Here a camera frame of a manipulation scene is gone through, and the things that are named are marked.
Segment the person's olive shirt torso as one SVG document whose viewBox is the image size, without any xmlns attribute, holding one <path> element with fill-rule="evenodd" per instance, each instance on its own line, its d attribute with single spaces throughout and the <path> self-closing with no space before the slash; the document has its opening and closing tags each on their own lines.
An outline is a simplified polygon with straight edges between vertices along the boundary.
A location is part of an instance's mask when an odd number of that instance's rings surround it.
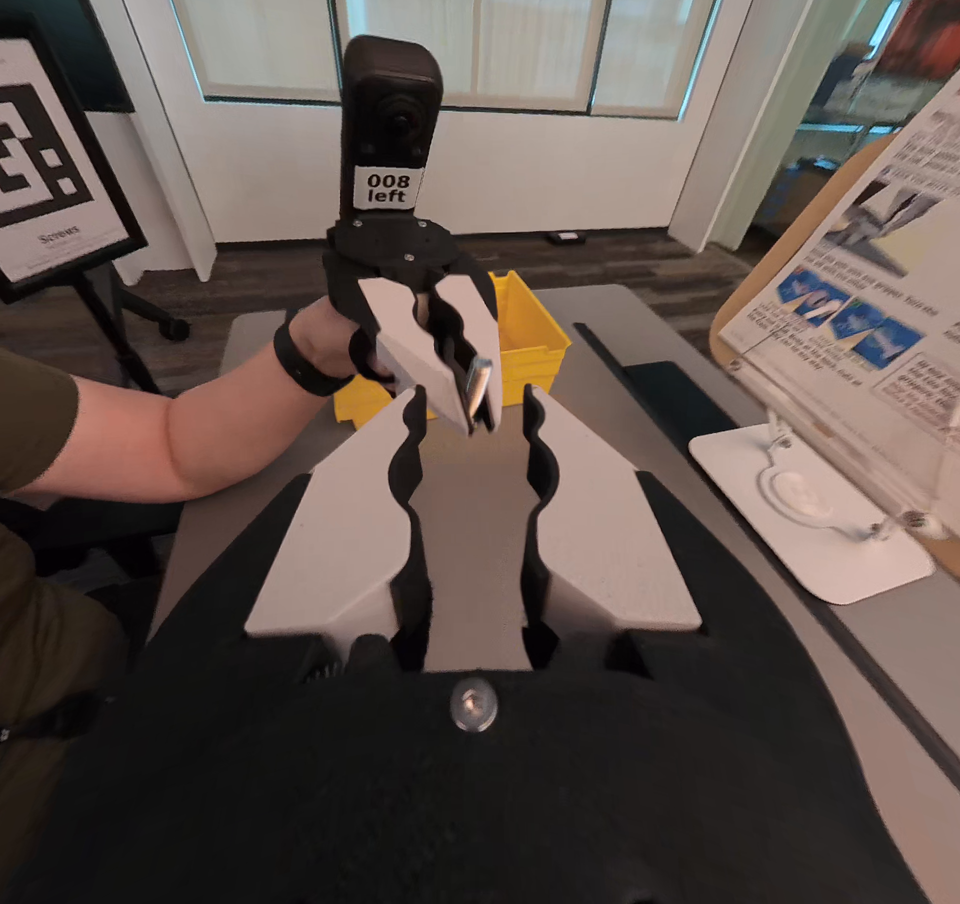
<svg viewBox="0 0 960 904">
<path fill-rule="evenodd" d="M 22 490 L 63 450 L 79 393 L 66 373 L 2 352 L 1 490 Z M 1 531 L 1 881 L 45 826 L 85 710 L 124 670 L 127 637 L 100 602 L 38 576 L 29 545 Z"/>
</svg>

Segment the red canvas painting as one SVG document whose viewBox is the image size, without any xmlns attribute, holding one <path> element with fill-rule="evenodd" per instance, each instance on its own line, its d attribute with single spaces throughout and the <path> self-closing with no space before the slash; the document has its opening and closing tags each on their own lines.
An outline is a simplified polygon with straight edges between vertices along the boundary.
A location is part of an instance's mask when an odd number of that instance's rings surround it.
<svg viewBox="0 0 960 904">
<path fill-rule="evenodd" d="M 945 82 L 959 66 L 959 0 L 911 0 L 872 72 Z"/>
</svg>

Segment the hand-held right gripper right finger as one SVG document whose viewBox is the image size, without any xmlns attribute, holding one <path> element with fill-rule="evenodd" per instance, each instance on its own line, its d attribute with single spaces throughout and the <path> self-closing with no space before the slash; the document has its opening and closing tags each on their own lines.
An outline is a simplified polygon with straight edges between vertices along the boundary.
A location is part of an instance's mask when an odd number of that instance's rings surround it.
<svg viewBox="0 0 960 904">
<path fill-rule="evenodd" d="M 522 430 L 536 496 L 520 573 L 532 668 L 578 638 L 605 653 L 630 632 L 697 632 L 701 614 L 637 467 L 531 383 Z"/>
</svg>

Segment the yellow plastic bin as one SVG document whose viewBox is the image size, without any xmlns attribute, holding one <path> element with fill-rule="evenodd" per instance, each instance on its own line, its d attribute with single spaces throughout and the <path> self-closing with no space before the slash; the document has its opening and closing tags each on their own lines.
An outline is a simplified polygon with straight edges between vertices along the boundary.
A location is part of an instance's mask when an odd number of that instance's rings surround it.
<svg viewBox="0 0 960 904">
<path fill-rule="evenodd" d="M 514 270 L 490 274 L 498 309 L 503 407 L 521 405 L 528 384 L 549 392 L 571 341 L 544 304 Z M 392 396 L 379 383 L 355 378 L 333 398 L 339 423 L 361 428 Z"/>
</svg>

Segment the large glass window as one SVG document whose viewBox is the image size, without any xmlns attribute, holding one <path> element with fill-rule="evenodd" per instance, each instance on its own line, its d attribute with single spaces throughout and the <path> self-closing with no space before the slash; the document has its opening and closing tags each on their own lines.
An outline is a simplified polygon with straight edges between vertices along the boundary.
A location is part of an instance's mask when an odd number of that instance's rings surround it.
<svg viewBox="0 0 960 904">
<path fill-rule="evenodd" d="M 171 0 L 209 101 L 333 104 L 375 35 L 438 61 L 450 109 L 678 120 L 722 0 Z"/>
</svg>

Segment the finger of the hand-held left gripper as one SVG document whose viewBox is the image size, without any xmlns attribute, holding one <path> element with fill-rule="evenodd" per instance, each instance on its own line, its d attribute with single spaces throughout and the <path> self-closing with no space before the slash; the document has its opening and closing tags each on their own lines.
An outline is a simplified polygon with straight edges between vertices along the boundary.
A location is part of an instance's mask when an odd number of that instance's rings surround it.
<svg viewBox="0 0 960 904">
<path fill-rule="evenodd" d="M 498 430 L 502 416 L 502 370 L 496 305 L 489 306 L 474 278 L 448 274 L 429 291 L 429 332 L 440 358 L 453 370 L 462 401 L 474 356 L 492 361 L 493 370 L 480 419 L 471 427 Z"/>
<path fill-rule="evenodd" d="M 418 320 L 418 298 L 384 277 L 364 278 L 358 287 L 377 327 L 379 362 L 402 391 L 422 386 L 428 409 L 464 437 L 472 433 L 453 370 L 437 352 L 435 339 Z"/>
</svg>

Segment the white page ledge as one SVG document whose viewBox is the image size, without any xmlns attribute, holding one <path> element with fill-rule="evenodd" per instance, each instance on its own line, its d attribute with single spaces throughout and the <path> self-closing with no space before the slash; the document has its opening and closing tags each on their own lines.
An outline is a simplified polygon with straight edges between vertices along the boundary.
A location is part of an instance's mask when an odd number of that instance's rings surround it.
<svg viewBox="0 0 960 904">
<path fill-rule="evenodd" d="M 930 428 L 911 406 L 877 397 L 828 368 L 813 373 L 816 395 L 746 355 L 726 373 L 755 397 L 790 436 L 830 465 L 884 514 L 916 537 L 958 539 L 958 425 Z"/>
</svg>

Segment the person's left hand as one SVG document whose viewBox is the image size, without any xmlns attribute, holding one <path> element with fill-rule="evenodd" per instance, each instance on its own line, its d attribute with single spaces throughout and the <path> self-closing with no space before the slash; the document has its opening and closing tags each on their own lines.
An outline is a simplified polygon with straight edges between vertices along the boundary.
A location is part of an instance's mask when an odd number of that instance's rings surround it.
<svg viewBox="0 0 960 904">
<path fill-rule="evenodd" d="M 334 379 L 363 371 L 392 379 L 359 324 L 337 310 L 328 295 L 298 311 L 289 324 L 297 352 L 319 373 Z"/>
</svg>

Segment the white stand base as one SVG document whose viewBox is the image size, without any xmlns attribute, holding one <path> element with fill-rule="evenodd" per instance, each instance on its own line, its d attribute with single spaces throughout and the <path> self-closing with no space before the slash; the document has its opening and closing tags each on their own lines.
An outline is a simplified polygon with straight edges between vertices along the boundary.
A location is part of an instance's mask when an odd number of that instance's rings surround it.
<svg viewBox="0 0 960 904">
<path fill-rule="evenodd" d="M 688 450 L 817 599 L 848 606 L 933 574 L 929 552 L 794 433 L 764 423 L 698 435 Z"/>
</svg>

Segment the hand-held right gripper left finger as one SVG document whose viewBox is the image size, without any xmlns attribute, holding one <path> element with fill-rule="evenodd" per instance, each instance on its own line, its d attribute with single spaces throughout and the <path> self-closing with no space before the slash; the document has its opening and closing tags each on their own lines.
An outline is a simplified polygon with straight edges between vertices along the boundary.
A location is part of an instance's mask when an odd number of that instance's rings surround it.
<svg viewBox="0 0 960 904">
<path fill-rule="evenodd" d="M 431 583 L 412 497 L 423 480 L 426 391 L 402 392 L 311 471 L 246 619 L 250 637 L 318 636 L 341 662 L 357 638 L 424 666 Z"/>
</svg>

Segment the black table strip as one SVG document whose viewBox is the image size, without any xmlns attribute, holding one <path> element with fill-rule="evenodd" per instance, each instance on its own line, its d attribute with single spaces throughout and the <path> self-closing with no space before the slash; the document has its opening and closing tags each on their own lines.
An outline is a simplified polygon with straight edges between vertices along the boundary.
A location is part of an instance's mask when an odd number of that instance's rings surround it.
<svg viewBox="0 0 960 904">
<path fill-rule="evenodd" d="M 957 753 L 935 730 L 927 718 L 922 715 L 920 710 L 909 700 L 892 677 L 872 658 L 858 638 L 835 614 L 833 608 L 822 599 L 811 595 L 807 589 L 801 586 L 795 574 L 792 574 L 774 551 L 762 541 L 759 534 L 734 507 L 732 501 L 720 489 L 717 483 L 707 474 L 704 468 L 695 461 L 689 447 L 686 444 L 682 444 L 681 438 L 675 430 L 664 424 L 652 406 L 642 398 L 634 386 L 633 380 L 627 374 L 626 368 L 618 362 L 613 353 L 596 334 L 594 334 L 594 331 L 583 322 L 574 322 L 573 327 L 586 346 L 600 359 L 606 369 L 642 408 L 646 416 L 654 422 L 656 429 L 675 447 L 678 453 L 684 458 L 688 467 L 697 475 L 698 479 L 709 488 L 713 497 L 720 502 L 731 519 L 750 539 L 751 545 L 762 554 L 765 562 L 774 569 L 774 572 L 791 588 L 807 610 L 817 619 L 823 629 L 857 668 L 859 673 L 870 683 L 873 690 L 881 696 L 884 703 L 911 732 L 923 750 L 939 767 L 954 788 L 958 788 L 959 759 Z"/>
</svg>

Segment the black framed marker sign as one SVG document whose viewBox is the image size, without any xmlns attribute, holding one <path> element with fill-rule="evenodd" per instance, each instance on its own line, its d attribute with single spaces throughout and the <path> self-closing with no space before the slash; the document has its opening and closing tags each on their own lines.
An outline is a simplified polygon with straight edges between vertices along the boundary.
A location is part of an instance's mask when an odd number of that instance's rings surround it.
<svg viewBox="0 0 960 904">
<path fill-rule="evenodd" d="M 69 284 L 148 242 L 87 113 L 28 18 L 1 22 L 1 297 Z"/>
</svg>

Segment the black sign easel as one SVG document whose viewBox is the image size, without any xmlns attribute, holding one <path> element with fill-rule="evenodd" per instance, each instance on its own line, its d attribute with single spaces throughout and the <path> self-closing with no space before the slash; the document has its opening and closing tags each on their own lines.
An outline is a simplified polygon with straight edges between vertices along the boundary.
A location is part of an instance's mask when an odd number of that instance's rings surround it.
<svg viewBox="0 0 960 904">
<path fill-rule="evenodd" d="M 189 339 L 191 325 L 132 292 L 124 284 L 113 262 L 76 272 L 69 286 L 112 348 L 122 372 L 123 387 L 133 384 L 141 392 L 161 394 L 152 373 L 129 340 L 124 314 L 130 313 L 155 324 L 165 341 L 176 344 Z"/>
</svg>

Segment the person's left forearm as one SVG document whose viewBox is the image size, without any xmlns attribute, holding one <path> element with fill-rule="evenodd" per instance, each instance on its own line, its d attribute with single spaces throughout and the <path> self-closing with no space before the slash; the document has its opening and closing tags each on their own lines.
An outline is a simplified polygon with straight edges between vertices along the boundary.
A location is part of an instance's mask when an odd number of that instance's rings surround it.
<svg viewBox="0 0 960 904">
<path fill-rule="evenodd" d="M 66 444 L 44 474 L 3 495 L 203 498 L 274 462 L 329 401 L 299 386 L 270 347 L 175 398 L 69 376 L 78 413 Z"/>
</svg>

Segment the steel hex bolt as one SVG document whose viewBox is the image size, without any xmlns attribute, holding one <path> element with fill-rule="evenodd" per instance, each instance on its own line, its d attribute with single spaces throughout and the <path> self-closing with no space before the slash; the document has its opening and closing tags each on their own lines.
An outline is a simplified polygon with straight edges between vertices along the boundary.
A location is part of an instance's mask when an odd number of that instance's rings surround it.
<svg viewBox="0 0 960 904">
<path fill-rule="evenodd" d="M 463 404 L 467 421 L 471 427 L 474 427 L 480 419 L 493 370 L 494 366 L 491 359 L 474 356 L 466 372 Z"/>
</svg>

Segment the instruction sheet on wooden board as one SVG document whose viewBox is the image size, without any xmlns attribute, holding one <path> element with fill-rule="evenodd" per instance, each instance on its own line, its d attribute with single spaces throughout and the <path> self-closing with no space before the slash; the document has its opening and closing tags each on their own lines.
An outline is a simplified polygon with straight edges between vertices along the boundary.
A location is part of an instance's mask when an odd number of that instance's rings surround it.
<svg viewBox="0 0 960 904">
<path fill-rule="evenodd" d="M 822 222 L 834 213 L 834 209 L 846 195 L 846 192 L 854 187 L 859 178 L 867 174 L 870 167 L 880 160 L 884 151 L 892 146 L 900 136 L 900 132 L 895 132 L 880 141 L 872 142 L 846 161 L 718 310 L 709 328 L 709 353 L 714 363 L 724 370 L 728 376 L 736 378 L 737 374 L 732 374 L 728 370 L 728 364 L 733 354 L 719 336 L 724 325 L 764 291 L 767 286 L 775 282 L 778 273 L 801 251 Z M 750 383 L 745 383 L 744 388 L 762 406 L 777 411 L 785 410 L 787 424 L 800 438 L 811 444 L 821 456 L 825 457 L 846 478 L 849 478 L 872 502 L 878 504 L 882 502 L 877 495 L 877 489 L 870 484 L 863 468 L 855 461 L 850 449 L 842 445 L 840 439 L 827 424 L 814 422 L 808 411 L 800 410 L 797 398 L 778 398 L 772 395 L 769 383 L 764 385 L 763 390 L 758 390 Z"/>
</svg>

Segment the white instruction sheet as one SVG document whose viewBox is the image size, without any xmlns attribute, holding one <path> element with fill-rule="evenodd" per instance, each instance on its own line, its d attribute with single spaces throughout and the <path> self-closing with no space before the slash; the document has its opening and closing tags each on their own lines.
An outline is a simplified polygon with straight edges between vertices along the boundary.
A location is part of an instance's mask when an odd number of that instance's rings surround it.
<svg viewBox="0 0 960 904">
<path fill-rule="evenodd" d="M 757 357 L 824 395 L 870 389 L 929 428 L 958 402 L 958 76 L 913 118 L 756 298 L 794 329 Z"/>
</svg>

